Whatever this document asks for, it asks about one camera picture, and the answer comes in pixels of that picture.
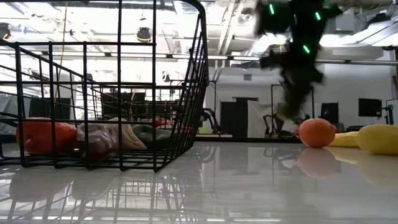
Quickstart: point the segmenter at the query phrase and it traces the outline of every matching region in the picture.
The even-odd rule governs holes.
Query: ceiling
[[[392,5],[391,1],[330,1],[330,3],[332,2],[337,2],[346,11],[347,17],[351,17],[353,34],[324,35],[321,41],[324,46],[321,58],[373,60],[382,56],[382,50],[380,47],[372,47],[372,45],[377,45],[382,40],[384,40],[384,44],[389,44],[398,39],[398,36],[394,36],[398,27],[394,27],[397,29],[390,30],[383,36],[377,36],[373,42],[363,41],[366,30],[361,32],[365,26],[363,21],[368,21],[369,16],[381,11],[395,15],[396,6]],[[269,49],[280,49],[280,45],[286,41],[286,35],[254,38],[252,30],[255,19],[249,10],[255,6],[256,1],[254,0],[241,2],[217,0],[201,3],[206,9],[209,55],[259,56],[259,54],[266,54]],[[187,54],[188,49],[192,46],[197,10],[189,4],[172,0],[159,1],[157,9],[157,33],[155,34],[157,53]],[[137,42],[139,28],[152,27],[152,13],[152,1],[124,1],[121,40]],[[70,2],[67,6],[64,2],[2,2],[0,3],[0,23],[2,22],[10,24],[11,36],[8,39],[10,42],[61,42],[63,40],[65,42],[115,42],[118,31],[118,4],[115,1],[90,1],[88,4]],[[371,25],[369,28],[372,28],[373,32],[379,32],[387,26],[394,25],[398,24],[391,23],[382,28]],[[375,38],[369,31],[366,35]],[[44,55],[48,51],[46,46],[26,46],[25,48]],[[10,49],[0,47],[0,57],[2,58],[0,64],[14,67],[14,59],[5,54],[5,50]],[[54,47],[53,51],[55,59],[61,63],[62,46]],[[64,51],[62,64],[78,73],[83,73],[80,55],[82,46],[65,46]],[[93,45],[88,47],[88,51],[92,55],[88,59],[88,72],[93,74],[94,79],[115,79],[117,64],[114,60],[115,57],[110,57],[110,55],[117,52],[116,46]],[[149,54],[152,53],[152,48],[123,46],[121,52]],[[123,60],[123,80],[136,82],[137,79],[143,81],[152,77],[150,59],[123,58]],[[39,69],[37,62],[32,61],[31,58],[26,58],[24,61],[26,61],[22,65],[24,69]],[[234,73],[243,73],[239,64],[241,62],[210,62],[211,71],[225,67],[231,71],[234,70]],[[187,60],[159,59],[156,65],[157,80],[160,82],[164,71],[174,76],[174,79],[181,79],[187,69]],[[223,78],[220,81],[228,80],[227,76],[231,72],[226,73],[225,71],[223,71]],[[258,73],[255,66],[249,71]]]

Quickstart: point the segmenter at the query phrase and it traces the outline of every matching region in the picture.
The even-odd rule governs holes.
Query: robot
[[[296,119],[314,83],[321,83],[323,74],[315,67],[315,59],[321,49],[319,41],[329,19],[342,14],[337,5],[325,6],[324,0],[291,0],[256,6],[256,35],[284,34],[290,31],[287,51],[269,52],[260,58],[260,67],[280,67],[281,84],[285,89],[285,104],[278,116]]]

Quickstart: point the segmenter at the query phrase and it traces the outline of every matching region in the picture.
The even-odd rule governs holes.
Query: black wire basket
[[[14,98],[17,111],[0,112],[0,123],[16,128],[14,138],[18,143],[8,144],[1,136],[0,166],[109,167],[158,172],[190,149],[209,81],[205,10],[198,1],[184,1],[198,10],[198,18],[197,23],[192,24],[196,28],[187,55],[185,79],[177,86],[156,84],[156,35],[151,42],[121,41],[122,0],[118,1],[117,42],[0,41],[0,46],[15,52],[15,64],[0,62],[0,68],[13,72],[15,77],[0,81],[0,86],[16,90],[2,90],[0,94]],[[152,32],[156,34],[156,7],[153,11]],[[88,49],[99,45],[117,47],[117,81],[96,82],[88,73],[87,58],[91,55]],[[152,81],[122,82],[121,48],[137,45],[152,47]],[[27,50],[32,46],[46,46],[48,51],[40,56]],[[58,55],[54,49],[63,46],[81,47],[81,73],[55,62]],[[22,71],[24,57],[34,58],[39,72]],[[43,73],[44,68],[48,68],[48,76]],[[68,74],[68,78],[60,79],[61,73]],[[41,94],[29,94],[32,88],[39,89]],[[152,95],[143,96],[136,93],[138,90]],[[178,97],[162,100],[162,91]],[[26,101],[30,101],[29,106],[35,108],[35,113],[27,109]]]

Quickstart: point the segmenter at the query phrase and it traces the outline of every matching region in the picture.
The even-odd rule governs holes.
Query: white wall
[[[378,60],[389,60],[385,54]],[[392,98],[391,75],[394,69],[389,66],[374,65],[332,65],[325,64],[320,67],[325,73],[326,79],[323,85],[315,87],[315,117],[320,115],[321,103],[339,103],[340,122],[345,127],[352,125],[366,125],[375,123],[385,123],[383,117],[373,121],[370,118],[358,116],[358,98],[382,99],[383,102]],[[231,80],[228,77],[236,77],[236,74],[221,74],[224,80]],[[264,83],[240,81],[238,83],[217,83],[217,108],[216,115],[220,120],[220,101],[232,101],[233,97],[257,97],[260,103],[271,103],[271,84],[278,83],[278,77],[268,77]],[[214,89],[208,88],[206,91],[205,106],[214,109]],[[282,101],[282,89],[276,87],[274,90],[274,102]],[[311,114],[310,98],[305,107]],[[210,130],[210,125],[205,123],[205,127]]]

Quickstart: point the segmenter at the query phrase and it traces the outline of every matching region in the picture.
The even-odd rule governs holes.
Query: wire basket
[[[187,72],[179,85],[156,83],[156,35],[152,42],[121,41],[123,3],[120,0],[117,42],[2,40],[0,46],[13,50],[15,61],[11,65],[0,62],[0,68],[15,75],[10,80],[0,81],[3,87],[0,95],[6,98],[7,105],[15,105],[16,113],[0,112],[0,123],[17,129],[15,137],[19,144],[6,144],[4,136],[0,138],[0,165],[109,167],[158,172],[190,149],[208,86],[208,58],[205,10],[197,1],[185,2],[192,4],[199,13],[197,23],[193,24],[196,29],[187,55]],[[156,7],[153,12],[152,30],[156,34]],[[93,55],[88,49],[105,45],[117,48],[117,80],[96,82],[88,73],[88,57]],[[48,51],[40,56],[27,50],[32,46],[44,46]],[[58,54],[54,54],[54,49],[63,46],[81,48],[81,73],[55,62]],[[151,82],[122,82],[123,46],[152,47]],[[23,71],[25,57],[37,62],[39,72]],[[41,94],[32,95],[32,89],[40,90]],[[170,95],[167,101],[161,99],[165,91]],[[151,94],[143,96],[142,92]]]

